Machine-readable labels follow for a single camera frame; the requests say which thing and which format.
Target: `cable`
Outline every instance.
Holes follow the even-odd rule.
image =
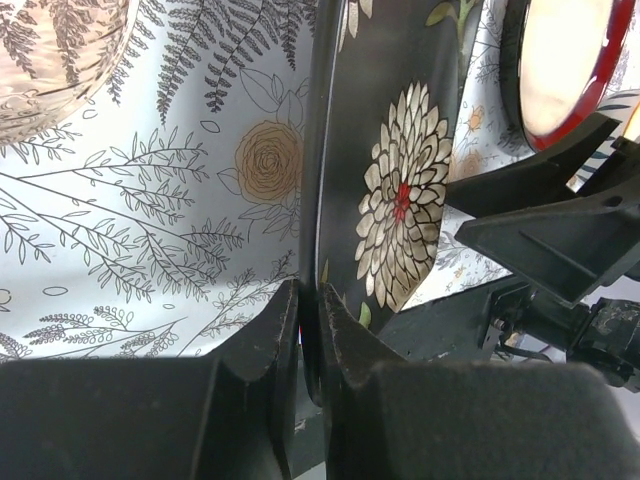
[[[540,360],[542,362],[553,363],[553,360],[551,360],[551,358],[549,358],[544,353],[532,352],[531,350],[523,350],[522,348],[510,347],[504,342],[500,342],[500,344],[496,346],[496,351],[515,355],[516,357],[530,358],[532,360]]]

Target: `clear glass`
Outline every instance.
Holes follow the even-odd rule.
[[[0,1],[0,146],[49,128],[107,80],[129,0]]]

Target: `floral tablecloth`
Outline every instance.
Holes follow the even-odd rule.
[[[366,21],[383,0],[349,1]],[[485,1],[451,178],[527,154],[501,110],[504,6]],[[295,275],[315,16],[314,0],[141,0],[89,104],[0,148],[0,361],[199,355]],[[506,273],[456,244],[464,220],[447,209],[405,308]]]

